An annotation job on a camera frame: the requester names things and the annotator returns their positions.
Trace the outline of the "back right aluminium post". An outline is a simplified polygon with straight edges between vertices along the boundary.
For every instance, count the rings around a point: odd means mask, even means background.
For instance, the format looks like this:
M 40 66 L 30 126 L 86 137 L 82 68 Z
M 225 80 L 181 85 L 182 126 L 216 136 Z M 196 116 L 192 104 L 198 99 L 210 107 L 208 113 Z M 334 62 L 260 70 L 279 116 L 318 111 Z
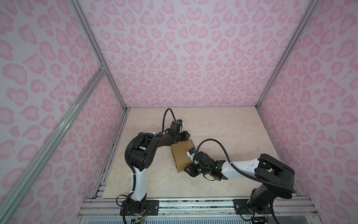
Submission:
M 319 0 L 309 1 L 307 8 L 305 9 L 299 23 L 296 26 L 296 29 L 294 30 L 291 38 L 289 39 L 289 42 L 288 42 L 286 48 L 284 49 L 282 56 L 278 60 L 278 63 L 276 65 L 276 67 L 274 68 L 274 70 L 273 70 L 264 90 L 263 90 L 263 93 L 260 96 L 260 98 L 255 106 L 257 111 L 263 105 L 263 102 L 266 99 L 271 87 L 273 86 L 273 83 L 275 82 L 278 75 L 280 74 L 284 64 L 286 63 L 287 59 L 289 58 L 291 52 L 293 51 L 295 45 L 297 44 L 304 29 L 307 27 L 308 23 L 310 22 L 310 19 L 315 14 L 315 11 L 316 11 L 319 3 L 320 3 Z

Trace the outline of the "back left aluminium post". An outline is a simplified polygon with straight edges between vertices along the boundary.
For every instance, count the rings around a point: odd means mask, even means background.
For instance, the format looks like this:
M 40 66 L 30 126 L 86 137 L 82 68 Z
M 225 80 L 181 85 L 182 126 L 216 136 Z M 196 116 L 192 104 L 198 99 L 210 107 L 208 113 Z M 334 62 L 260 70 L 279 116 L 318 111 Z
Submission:
M 104 70 L 104 74 L 105 74 L 107 80 L 109 81 L 110 87 L 114 91 L 115 97 L 117 98 L 122 110 L 126 112 L 127 107 L 125 106 L 125 103 L 124 103 L 124 100 L 120 94 L 119 88 L 117 87 L 117 85 L 115 83 L 114 77 L 112 76 L 112 73 L 110 72 L 110 70 L 108 68 L 108 65 L 107 65 L 105 58 L 100 50 L 100 47 L 99 47 L 99 44 L 95 38 L 95 35 L 91 30 L 90 24 L 89 24 L 89 22 L 86 18 L 86 15 L 82 9 L 80 1 L 69 0 L 68 2 L 71 5 L 74 14 L 77 17 L 79 24 L 82 27 L 82 29 L 88 39 L 88 42 L 89 42 L 97 60 L 98 60 L 98 62 L 101 65 L 101 68 Z

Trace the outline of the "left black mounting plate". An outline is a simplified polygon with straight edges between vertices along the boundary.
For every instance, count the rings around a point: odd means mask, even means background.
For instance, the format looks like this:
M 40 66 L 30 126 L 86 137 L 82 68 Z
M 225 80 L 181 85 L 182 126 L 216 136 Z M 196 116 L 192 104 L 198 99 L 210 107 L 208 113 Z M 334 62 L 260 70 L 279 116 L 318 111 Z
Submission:
M 159 210 L 159 200 L 146 200 L 135 201 L 129 199 L 124 203 L 120 210 L 120 215 L 125 216 L 157 216 Z

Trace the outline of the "aluminium post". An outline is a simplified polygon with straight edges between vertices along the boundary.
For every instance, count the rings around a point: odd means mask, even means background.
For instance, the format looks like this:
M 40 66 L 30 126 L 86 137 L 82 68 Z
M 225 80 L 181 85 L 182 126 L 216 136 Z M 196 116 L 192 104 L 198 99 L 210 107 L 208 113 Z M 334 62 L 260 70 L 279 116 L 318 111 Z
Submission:
M 77 17 L 79 24 L 82 27 L 82 29 L 88 39 L 88 42 L 89 42 L 97 60 L 98 60 L 98 62 L 101 65 L 101 68 L 104 70 L 104 74 L 105 74 L 107 80 L 109 81 L 110 87 L 114 91 L 115 97 L 117 98 L 122 110 L 126 112 L 127 107 L 125 106 L 125 103 L 124 103 L 124 100 L 120 94 L 119 88 L 117 87 L 117 85 L 115 83 L 114 77 L 112 76 L 112 73 L 110 72 L 110 70 L 108 68 L 108 65 L 107 65 L 105 58 L 100 50 L 100 47 L 99 47 L 99 44 L 95 38 L 95 35 L 91 30 L 90 24 L 89 24 L 89 22 L 86 18 L 86 15 L 82 9 L 80 1 L 69 0 L 68 2 L 71 5 L 74 14 Z
M 276 65 L 276 67 L 274 68 L 274 70 L 273 70 L 264 90 L 263 90 L 263 93 L 260 96 L 260 98 L 255 106 L 257 111 L 263 105 L 263 102 L 266 99 L 271 87 L 273 86 L 273 83 L 275 82 L 278 75 L 280 74 L 284 64 L 286 63 L 287 59 L 289 58 L 291 52 L 293 51 L 295 45 L 297 44 L 304 29 L 307 27 L 308 23 L 310 22 L 310 19 L 315 14 L 315 11 L 316 11 L 319 3 L 320 3 L 319 0 L 309 1 L 307 8 L 305 9 L 299 23 L 296 26 L 296 29 L 294 30 L 291 38 L 289 39 L 289 42 L 288 42 L 286 48 L 284 49 L 282 56 L 278 60 L 278 63 Z

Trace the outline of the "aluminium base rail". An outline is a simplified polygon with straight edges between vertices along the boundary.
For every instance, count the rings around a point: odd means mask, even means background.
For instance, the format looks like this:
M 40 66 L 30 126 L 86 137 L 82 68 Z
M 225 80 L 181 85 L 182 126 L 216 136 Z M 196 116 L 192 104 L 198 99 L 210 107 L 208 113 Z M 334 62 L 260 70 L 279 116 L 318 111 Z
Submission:
M 84 200 L 77 224 L 121 224 L 120 204 L 124 195 L 104 199 L 106 185 L 100 185 L 94 198 Z M 233 199 L 248 197 L 170 197 L 159 200 L 157 216 L 126 216 L 128 224 L 320 224 L 318 210 L 308 197 L 277 198 L 271 215 L 236 215 Z

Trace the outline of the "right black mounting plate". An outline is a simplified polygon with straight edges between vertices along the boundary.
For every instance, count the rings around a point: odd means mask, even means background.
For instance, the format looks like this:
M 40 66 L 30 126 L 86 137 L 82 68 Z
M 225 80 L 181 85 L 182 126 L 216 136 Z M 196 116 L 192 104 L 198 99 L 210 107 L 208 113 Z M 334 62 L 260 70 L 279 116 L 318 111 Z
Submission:
M 234 209 L 236 215 L 249 215 L 252 216 L 255 215 L 263 215 L 263 214 L 269 214 L 271 215 L 271 208 L 270 206 L 266 206 L 264 209 L 250 206 L 248 205 L 248 199 L 233 199 Z

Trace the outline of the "black mounting plate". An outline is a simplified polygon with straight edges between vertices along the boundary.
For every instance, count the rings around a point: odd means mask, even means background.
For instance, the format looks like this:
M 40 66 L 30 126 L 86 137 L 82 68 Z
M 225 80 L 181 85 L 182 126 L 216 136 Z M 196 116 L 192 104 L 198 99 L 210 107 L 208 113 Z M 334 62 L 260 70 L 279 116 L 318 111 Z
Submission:
M 250 206 L 248 205 L 248 199 L 233 199 L 234 209 L 236 215 L 249 215 L 252 216 L 255 215 L 263 215 L 263 214 L 269 214 L 271 215 L 271 208 L 270 206 L 266 206 L 264 209 Z
M 129 199 L 124 203 L 120 210 L 120 215 L 125 216 L 157 216 L 159 210 L 159 200 L 146 200 L 135 201 Z

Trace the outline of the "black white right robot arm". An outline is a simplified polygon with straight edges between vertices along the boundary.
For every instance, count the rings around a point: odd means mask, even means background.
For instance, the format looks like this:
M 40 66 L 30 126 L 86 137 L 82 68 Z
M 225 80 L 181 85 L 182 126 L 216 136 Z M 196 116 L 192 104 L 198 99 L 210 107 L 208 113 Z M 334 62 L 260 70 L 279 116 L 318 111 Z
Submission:
M 261 154 L 258 159 L 237 162 L 215 161 L 194 148 L 186 154 L 193 162 L 185 168 L 191 177 L 210 175 L 215 181 L 246 177 L 260 182 L 261 186 L 252 190 L 246 203 L 250 212 L 262 212 L 276 198 L 291 199 L 296 194 L 293 169 L 268 154 Z

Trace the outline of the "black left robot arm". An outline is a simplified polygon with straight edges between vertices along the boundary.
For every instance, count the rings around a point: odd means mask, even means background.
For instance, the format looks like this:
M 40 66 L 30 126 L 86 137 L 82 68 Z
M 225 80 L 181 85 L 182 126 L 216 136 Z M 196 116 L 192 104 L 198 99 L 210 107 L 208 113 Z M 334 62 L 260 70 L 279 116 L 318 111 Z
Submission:
M 125 149 L 125 161 L 131 169 L 131 191 L 122 204 L 123 214 L 141 215 L 145 211 L 146 172 L 154 161 L 159 147 L 168 147 L 188 141 L 190 134 L 183 130 L 183 121 L 175 120 L 160 133 L 139 133 Z

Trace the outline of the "left aluminium frame strut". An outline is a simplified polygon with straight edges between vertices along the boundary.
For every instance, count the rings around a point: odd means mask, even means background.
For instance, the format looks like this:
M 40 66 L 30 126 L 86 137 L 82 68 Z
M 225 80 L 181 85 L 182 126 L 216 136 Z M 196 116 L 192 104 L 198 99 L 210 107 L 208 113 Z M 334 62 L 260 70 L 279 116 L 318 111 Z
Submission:
M 102 68 L 97 71 L 92 80 L 87 84 L 85 89 L 81 92 L 79 97 L 73 103 L 72 107 L 65 114 L 55 131 L 50 135 L 46 143 L 39 150 L 34 160 L 29 164 L 18 182 L 11 189 L 3 203 L 1 204 L 1 223 L 7 224 L 19 205 L 24 200 L 28 191 L 33 186 L 34 182 L 48 163 L 54 151 L 60 145 L 62 139 L 72 126 L 77 116 L 87 103 L 88 99 L 94 92 L 97 85 L 106 73 L 106 69 Z

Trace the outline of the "brown cardboard box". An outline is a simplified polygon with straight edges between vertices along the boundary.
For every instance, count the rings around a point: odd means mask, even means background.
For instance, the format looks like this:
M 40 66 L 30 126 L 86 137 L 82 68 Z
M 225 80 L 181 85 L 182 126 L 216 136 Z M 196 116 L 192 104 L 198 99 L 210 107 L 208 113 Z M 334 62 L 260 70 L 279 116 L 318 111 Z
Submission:
M 171 145 L 172 154 L 174 157 L 176 170 L 178 173 L 193 163 L 192 159 L 187 155 L 187 152 L 194 148 L 192 140 L 181 141 Z

